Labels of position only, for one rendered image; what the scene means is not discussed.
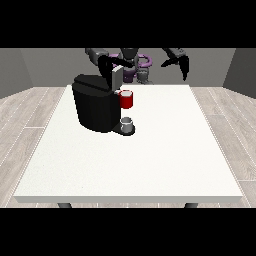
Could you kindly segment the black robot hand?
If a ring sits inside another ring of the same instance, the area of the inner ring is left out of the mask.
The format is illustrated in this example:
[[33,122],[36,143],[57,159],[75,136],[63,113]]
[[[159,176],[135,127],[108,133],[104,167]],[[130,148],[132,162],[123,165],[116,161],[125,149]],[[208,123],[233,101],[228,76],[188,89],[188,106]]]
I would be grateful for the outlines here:
[[186,80],[189,73],[189,57],[186,55],[182,55],[180,57],[169,57],[161,64],[161,66],[167,67],[172,64],[179,65],[180,70],[182,72],[183,80]]
[[123,67],[132,68],[133,64],[126,60],[119,59],[117,57],[109,57],[102,55],[98,58],[98,69],[103,78],[106,79],[108,83],[112,83],[112,70],[113,65],[121,65]]

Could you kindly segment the pale grey machine lid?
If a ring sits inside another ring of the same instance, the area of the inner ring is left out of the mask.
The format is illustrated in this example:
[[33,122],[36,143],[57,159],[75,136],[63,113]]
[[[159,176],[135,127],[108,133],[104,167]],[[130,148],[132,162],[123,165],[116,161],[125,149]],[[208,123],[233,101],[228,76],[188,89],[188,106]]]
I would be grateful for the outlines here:
[[112,70],[112,90],[119,90],[123,83],[123,67],[121,65],[116,66]]

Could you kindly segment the small grey coffee pod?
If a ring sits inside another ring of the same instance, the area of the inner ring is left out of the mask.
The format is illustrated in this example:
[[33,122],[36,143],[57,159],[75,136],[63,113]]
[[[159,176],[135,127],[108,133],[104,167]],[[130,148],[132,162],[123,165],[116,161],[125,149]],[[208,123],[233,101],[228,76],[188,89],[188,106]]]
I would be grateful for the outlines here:
[[137,81],[139,83],[145,84],[148,81],[149,69],[148,68],[140,68],[137,71]]

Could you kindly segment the red pod holder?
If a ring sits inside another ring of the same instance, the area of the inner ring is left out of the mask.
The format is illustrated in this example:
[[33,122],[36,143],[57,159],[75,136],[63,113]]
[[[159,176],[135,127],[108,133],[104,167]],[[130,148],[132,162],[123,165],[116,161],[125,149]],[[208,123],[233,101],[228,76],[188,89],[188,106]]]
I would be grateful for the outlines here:
[[122,90],[119,93],[120,107],[129,109],[133,106],[133,92],[131,90]]

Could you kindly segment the black coffee machine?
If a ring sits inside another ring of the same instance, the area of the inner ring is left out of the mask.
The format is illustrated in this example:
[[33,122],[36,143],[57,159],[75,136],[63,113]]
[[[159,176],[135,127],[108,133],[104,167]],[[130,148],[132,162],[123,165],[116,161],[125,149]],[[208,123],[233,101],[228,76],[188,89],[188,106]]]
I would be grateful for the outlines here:
[[116,132],[123,136],[135,133],[121,131],[119,93],[113,91],[102,76],[80,74],[74,78],[72,91],[79,122],[85,128],[101,133]]

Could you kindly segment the small grey cup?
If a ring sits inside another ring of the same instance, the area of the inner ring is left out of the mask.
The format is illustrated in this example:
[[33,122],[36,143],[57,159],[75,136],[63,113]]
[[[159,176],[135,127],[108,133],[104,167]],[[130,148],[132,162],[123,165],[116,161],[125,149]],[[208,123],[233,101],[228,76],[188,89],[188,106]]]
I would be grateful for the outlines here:
[[120,120],[121,131],[124,133],[129,133],[133,129],[133,121],[130,117],[123,117]]

